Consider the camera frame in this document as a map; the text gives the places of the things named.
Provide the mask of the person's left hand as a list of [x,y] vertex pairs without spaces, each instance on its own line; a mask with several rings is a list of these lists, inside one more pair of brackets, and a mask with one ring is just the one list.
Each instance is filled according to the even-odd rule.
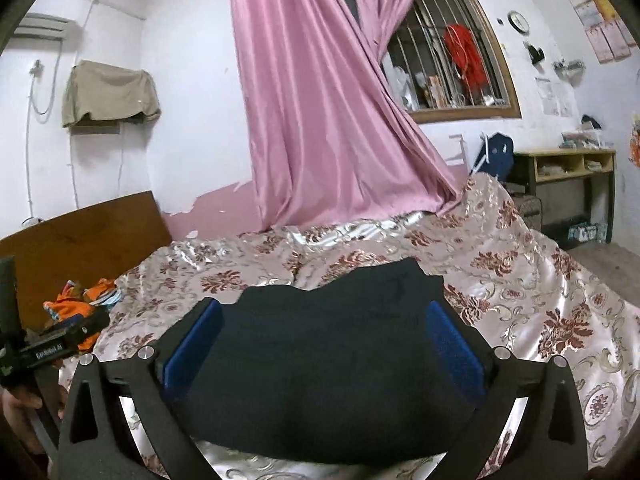
[[13,392],[1,391],[1,411],[17,439],[29,452],[43,454],[44,448],[39,441],[34,426],[29,419],[29,410],[38,410],[43,406],[39,396],[25,388],[17,388]]

